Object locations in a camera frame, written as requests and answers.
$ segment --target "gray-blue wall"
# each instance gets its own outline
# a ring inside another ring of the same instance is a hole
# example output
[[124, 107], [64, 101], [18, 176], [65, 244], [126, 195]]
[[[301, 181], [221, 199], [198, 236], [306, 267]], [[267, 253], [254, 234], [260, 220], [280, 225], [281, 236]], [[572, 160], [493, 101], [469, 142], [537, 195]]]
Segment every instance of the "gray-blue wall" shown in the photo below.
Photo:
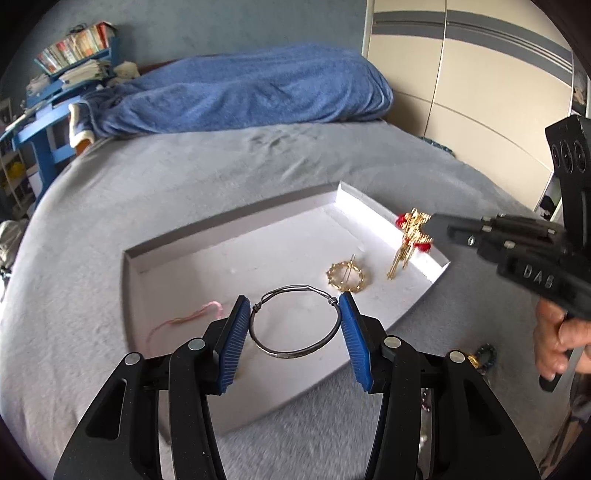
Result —
[[12, 59], [0, 82], [2, 97], [11, 97], [17, 110], [28, 81], [41, 73], [33, 58], [81, 22], [116, 25], [122, 59], [145, 65], [296, 41], [361, 51], [365, 5], [365, 0], [61, 0]]

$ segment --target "pink string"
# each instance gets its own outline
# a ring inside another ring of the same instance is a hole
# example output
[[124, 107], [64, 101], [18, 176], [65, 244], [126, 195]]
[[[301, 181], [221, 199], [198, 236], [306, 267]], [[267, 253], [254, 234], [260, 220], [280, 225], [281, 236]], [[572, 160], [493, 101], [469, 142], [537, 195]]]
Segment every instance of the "pink string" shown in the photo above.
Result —
[[199, 310], [196, 310], [195, 312], [193, 312], [191, 315], [188, 315], [186, 317], [176, 317], [175, 319], [172, 319], [172, 320], [166, 320], [166, 322], [163, 322], [160, 325], [151, 329], [148, 336], [146, 337], [146, 349], [148, 351], [148, 357], [152, 356], [151, 351], [150, 351], [150, 341], [152, 339], [152, 335], [155, 334], [158, 330], [160, 330], [164, 325], [174, 325], [176, 323], [184, 323], [184, 322], [189, 322], [190, 320], [198, 319], [199, 317], [202, 317], [207, 312], [207, 309], [209, 307], [211, 307], [212, 305], [215, 305], [217, 307], [216, 320], [222, 319], [223, 318], [222, 304], [219, 303], [218, 301], [210, 301], [209, 303], [206, 303], [205, 305], [203, 305]]

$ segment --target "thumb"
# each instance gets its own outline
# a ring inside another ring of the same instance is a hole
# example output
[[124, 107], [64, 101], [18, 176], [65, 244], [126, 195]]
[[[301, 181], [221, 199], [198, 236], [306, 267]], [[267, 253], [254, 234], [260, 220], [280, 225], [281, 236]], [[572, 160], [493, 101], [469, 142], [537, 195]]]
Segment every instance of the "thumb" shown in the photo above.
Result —
[[591, 343], [591, 322], [579, 319], [564, 322], [558, 331], [558, 339], [568, 349]]

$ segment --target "hand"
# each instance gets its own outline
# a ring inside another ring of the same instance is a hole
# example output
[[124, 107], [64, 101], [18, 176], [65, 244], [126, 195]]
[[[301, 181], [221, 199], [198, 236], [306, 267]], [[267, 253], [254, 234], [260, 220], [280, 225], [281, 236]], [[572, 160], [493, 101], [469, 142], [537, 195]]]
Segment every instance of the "hand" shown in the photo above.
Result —
[[591, 322], [571, 319], [563, 323], [565, 314], [558, 305], [544, 299], [540, 299], [535, 309], [538, 320], [534, 330], [535, 364], [542, 377], [548, 380], [556, 373], [564, 373], [568, 367], [564, 352], [583, 345], [587, 347], [576, 371], [591, 374]]

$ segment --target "desk leg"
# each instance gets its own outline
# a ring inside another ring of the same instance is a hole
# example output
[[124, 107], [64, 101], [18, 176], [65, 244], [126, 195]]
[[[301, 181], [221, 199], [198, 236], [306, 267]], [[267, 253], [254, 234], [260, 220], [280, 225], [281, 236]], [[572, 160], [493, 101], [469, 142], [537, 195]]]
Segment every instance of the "desk leg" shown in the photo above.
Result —
[[33, 151], [35, 152], [35, 158], [37, 159], [37, 167], [39, 168], [39, 176], [41, 177], [41, 193], [37, 198], [37, 204], [39, 200], [45, 195], [45, 192], [56, 179], [56, 165], [53, 163], [53, 155], [51, 153], [51, 147], [49, 146], [49, 140], [47, 139], [47, 132], [41, 130], [31, 137], [31, 143], [33, 145]]

